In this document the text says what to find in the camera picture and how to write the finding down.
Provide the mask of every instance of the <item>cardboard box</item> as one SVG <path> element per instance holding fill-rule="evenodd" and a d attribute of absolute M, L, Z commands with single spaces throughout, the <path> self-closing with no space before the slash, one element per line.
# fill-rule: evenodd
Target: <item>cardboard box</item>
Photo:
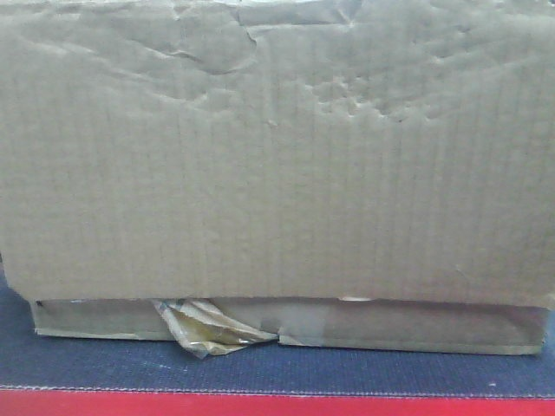
<path fill-rule="evenodd" d="M 554 36 L 532 0 L 0 4 L 10 285 L 552 308 Z"/>

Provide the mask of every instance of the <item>blue fabric surface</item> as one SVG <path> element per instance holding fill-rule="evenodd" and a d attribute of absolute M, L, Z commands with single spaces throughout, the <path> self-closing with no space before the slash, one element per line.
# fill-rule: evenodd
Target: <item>blue fabric surface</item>
<path fill-rule="evenodd" d="M 199 361 L 176 342 L 41 337 L 0 276 L 0 386 L 211 393 L 555 397 L 555 319 L 541 356 L 276 344 Z"/>

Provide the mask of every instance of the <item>wrinkled tape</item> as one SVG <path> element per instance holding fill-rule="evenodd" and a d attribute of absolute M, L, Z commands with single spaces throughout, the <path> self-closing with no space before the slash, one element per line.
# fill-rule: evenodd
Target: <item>wrinkled tape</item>
<path fill-rule="evenodd" d="M 207 300 L 157 300 L 153 304 L 180 346 L 199 358 L 278 338 L 224 315 Z"/>

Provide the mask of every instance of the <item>red surface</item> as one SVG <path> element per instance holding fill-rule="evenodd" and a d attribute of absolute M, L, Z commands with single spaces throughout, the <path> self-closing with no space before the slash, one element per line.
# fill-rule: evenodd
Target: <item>red surface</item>
<path fill-rule="evenodd" d="M 0 390 L 2 416 L 554 416 L 555 400 Z"/>

